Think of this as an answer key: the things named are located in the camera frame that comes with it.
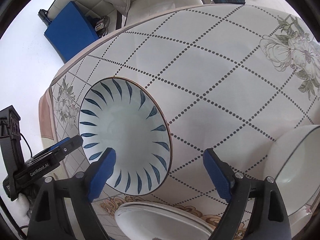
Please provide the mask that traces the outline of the white gloved hand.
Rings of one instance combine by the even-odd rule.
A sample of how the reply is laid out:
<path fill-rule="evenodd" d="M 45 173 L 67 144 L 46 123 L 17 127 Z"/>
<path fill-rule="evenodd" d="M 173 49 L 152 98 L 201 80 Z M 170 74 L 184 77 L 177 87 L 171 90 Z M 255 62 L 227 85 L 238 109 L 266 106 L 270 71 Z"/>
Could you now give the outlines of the white gloved hand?
<path fill-rule="evenodd" d="M 30 217 L 30 202 L 28 198 L 20 193 L 17 198 L 19 213 L 22 217 Z"/>

